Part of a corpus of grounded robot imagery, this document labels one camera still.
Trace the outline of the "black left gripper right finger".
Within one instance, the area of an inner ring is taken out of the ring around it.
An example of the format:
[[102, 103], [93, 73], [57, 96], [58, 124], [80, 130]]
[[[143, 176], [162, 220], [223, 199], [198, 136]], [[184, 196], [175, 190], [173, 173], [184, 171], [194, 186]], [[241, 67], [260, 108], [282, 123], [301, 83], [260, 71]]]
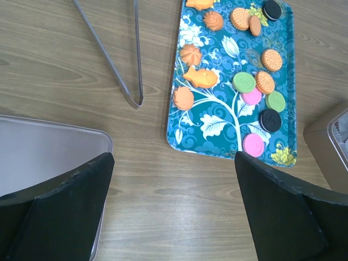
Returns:
[[347, 260], [347, 195], [235, 155], [258, 260]]

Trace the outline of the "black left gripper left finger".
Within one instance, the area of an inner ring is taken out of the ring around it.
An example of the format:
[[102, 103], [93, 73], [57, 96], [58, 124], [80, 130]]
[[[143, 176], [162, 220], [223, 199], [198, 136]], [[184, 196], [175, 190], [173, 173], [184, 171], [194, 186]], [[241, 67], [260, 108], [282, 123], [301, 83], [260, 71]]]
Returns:
[[103, 153], [1, 196], [1, 260], [89, 260], [113, 168]]

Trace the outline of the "green sandwich cookie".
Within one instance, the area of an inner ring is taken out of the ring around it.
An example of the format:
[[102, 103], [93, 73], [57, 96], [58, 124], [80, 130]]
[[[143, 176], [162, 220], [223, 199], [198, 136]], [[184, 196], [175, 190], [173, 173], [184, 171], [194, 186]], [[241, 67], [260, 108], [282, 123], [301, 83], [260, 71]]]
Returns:
[[247, 94], [255, 89], [256, 80], [247, 72], [238, 72], [232, 79], [232, 85], [240, 93]]
[[283, 95], [278, 91], [273, 91], [272, 93], [268, 94], [265, 102], [269, 109], [273, 109], [278, 113], [282, 112], [286, 107], [286, 101]]

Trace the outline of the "steel kitchen tongs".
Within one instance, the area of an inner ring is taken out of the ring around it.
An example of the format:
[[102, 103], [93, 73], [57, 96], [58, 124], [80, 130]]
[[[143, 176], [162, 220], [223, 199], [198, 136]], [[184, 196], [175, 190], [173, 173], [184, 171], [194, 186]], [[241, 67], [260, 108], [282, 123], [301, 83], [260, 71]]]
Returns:
[[141, 108], [144, 101], [138, 1], [118, 1], [118, 3], [121, 4], [121, 10], [117, 12], [120, 17], [116, 21], [121, 23], [117, 27], [121, 33], [115, 39], [116, 43], [112, 43], [112, 36], [116, 34], [116, 31], [111, 31], [110, 36], [107, 36], [107, 32], [102, 32], [101, 29], [94, 30], [80, 3], [72, 1], [125, 100], [137, 110]]

